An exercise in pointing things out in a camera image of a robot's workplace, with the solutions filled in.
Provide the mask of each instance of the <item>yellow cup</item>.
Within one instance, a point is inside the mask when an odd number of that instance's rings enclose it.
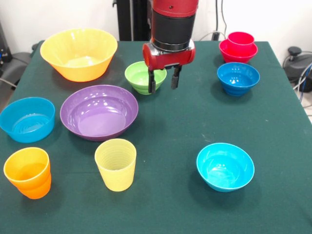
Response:
[[[30,199],[42,198],[50,191],[50,159],[41,148],[16,151],[5,162],[3,171],[8,180]]]
[[[100,144],[95,152],[95,161],[108,189],[120,192],[131,186],[136,157],[136,148],[127,140],[111,139]]]

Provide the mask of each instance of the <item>green bowl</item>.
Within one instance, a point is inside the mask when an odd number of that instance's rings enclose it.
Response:
[[[144,61],[135,62],[127,67],[125,71],[127,81],[139,93],[148,95],[148,67]],[[154,79],[156,82],[156,90],[164,82],[167,76],[167,71],[154,70]]]

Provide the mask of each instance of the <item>red bowl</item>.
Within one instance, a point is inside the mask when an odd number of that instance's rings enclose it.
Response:
[[[225,62],[247,63],[258,53],[258,47],[256,46],[256,44],[253,44],[247,56],[242,56],[239,53],[230,52],[228,50],[228,40],[222,41],[219,44],[219,49]]]

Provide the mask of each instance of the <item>green tablecloth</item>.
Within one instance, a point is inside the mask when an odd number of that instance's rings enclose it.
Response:
[[[261,81],[243,97],[223,92],[216,76],[223,63],[217,42],[197,42],[192,64],[183,67],[179,88],[173,71],[155,95],[137,94],[125,68],[142,60],[142,42],[119,42],[105,75],[88,83],[65,80],[34,54],[13,100],[40,96],[56,106],[53,132],[21,144],[0,132],[0,165],[16,150],[37,146],[51,160],[52,187],[40,200],[23,197],[0,176],[0,234],[102,233],[312,233],[312,127],[267,42],[250,62]],[[94,152],[100,142],[70,133],[59,119],[63,101],[96,84],[130,90],[139,114],[120,137],[137,149],[132,186],[109,191]],[[207,144],[243,148],[255,165],[253,180],[232,193],[210,189],[196,170]]]

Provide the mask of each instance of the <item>light blue bowl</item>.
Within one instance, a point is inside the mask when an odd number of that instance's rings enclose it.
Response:
[[[41,97],[27,97],[8,105],[0,127],[15,141],[31,143],[45,138],[54,127],[55,107]]]
[[[254,176],[254,163],[239,147],[215,143],[197,156],[197,169],[205,182],[219,192],[231,192],[246,186]]]
[[[219,67],[217,75],[224,91],[242,96],[260,81],[259,72],[248,64],[229,62]]]

